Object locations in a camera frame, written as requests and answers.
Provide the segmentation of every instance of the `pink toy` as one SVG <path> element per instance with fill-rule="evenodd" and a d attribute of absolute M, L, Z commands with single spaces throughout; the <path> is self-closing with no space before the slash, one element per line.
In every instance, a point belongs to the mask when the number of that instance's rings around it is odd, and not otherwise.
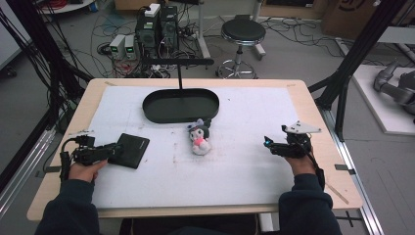
<path fill-rule="evenodd" d="M 208 142 L 209 127 L 210 119 L 203 121 L 200 118 L 187 126 L 189 137 L 193 141 L 193 153 L 196 155 L 205 155 L 211 149 Z"/>

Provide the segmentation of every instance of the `black sleeve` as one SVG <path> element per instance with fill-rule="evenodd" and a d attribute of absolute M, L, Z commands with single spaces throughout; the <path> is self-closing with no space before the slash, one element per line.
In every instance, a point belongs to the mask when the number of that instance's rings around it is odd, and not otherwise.
<path fill-rule="evenodd" d="M 92 201 L 94 185 L 72 179 L 61 184 L 61 192 L 48 203 L 35 234 L 99 234 L 97 209 Z"/>
<path fill-rule="evenodd" d="M 314 174 L 299 174 L 291 192 L 279 200 L 280 231 L 285 234 L 342 234 L 332 212 L 333 201 Z"/>

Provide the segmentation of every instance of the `black notebook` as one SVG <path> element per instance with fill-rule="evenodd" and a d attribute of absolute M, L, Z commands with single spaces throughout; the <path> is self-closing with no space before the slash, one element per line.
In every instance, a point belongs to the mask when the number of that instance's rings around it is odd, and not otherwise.
<path fill-rule="evenodd" d="M 109 158 L 108 163 L 137 168 L 146 152 L 150 140 L 123 133 L 116 143 L 122 145 L 123 152 L 120 156 Z"/>

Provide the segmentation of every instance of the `black oval tray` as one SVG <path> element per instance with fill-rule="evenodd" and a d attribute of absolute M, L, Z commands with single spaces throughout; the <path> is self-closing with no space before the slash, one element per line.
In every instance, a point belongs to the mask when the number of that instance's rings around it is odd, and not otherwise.
<path fill-rule="evenodd" d="M 158 90 L 143 101 L 146 118 L 155 123 L 192 122 L 198 118 L 214 118 L 219 111 L 219 98 L 200 88 Z"/>

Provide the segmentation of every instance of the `wheeled stool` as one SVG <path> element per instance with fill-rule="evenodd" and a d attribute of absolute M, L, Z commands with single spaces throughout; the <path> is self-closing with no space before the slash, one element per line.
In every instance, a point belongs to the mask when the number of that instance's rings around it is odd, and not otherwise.
<path fill-rule="evenodd" d="M 254 68 L 242 61 L 243 46 L 255 46 L 265 37 L 265 28 L 249 19 L 234 19 L 222 26 L 222 37 L 239 45 L 235 60 L 227 60 L 217 68 L 223 78 L 257 78 Z"/>

